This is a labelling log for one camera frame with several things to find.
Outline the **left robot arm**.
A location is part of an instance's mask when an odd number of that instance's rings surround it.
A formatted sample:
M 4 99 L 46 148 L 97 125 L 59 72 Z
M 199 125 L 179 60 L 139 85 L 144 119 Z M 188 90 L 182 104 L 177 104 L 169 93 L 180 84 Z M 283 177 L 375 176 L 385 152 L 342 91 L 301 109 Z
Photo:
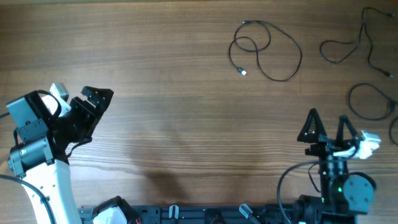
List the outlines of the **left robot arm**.
M 56 93 L 32 91 L 6 108 L 16 124 L 8 164 L 27 192 L 38 223 L 81 223 L 72 194 L 67 147 L 92 141 L 113 90 L 85 86 L 67 103 L 64 86 Z

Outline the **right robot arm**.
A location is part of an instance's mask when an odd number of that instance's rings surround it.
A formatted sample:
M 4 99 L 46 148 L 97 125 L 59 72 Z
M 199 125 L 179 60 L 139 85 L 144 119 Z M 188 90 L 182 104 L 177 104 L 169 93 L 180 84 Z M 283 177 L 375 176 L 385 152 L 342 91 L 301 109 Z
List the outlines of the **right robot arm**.
M 350 172 L 350 159 L 367 159 L 379 149 L 377 134 L 358 133 L 343 115 L 339 117 L 336 138 L 330 139 L 318 111 L 309 111 L 297 137 L 309 143 L 307 156 L 317 157 L 320 175 L 320 197 L 301 195 L 296 201 L 294 223 L 356 223 L 358 215 L 365 215 L 374 200 L 376 182 L 363 172 Z

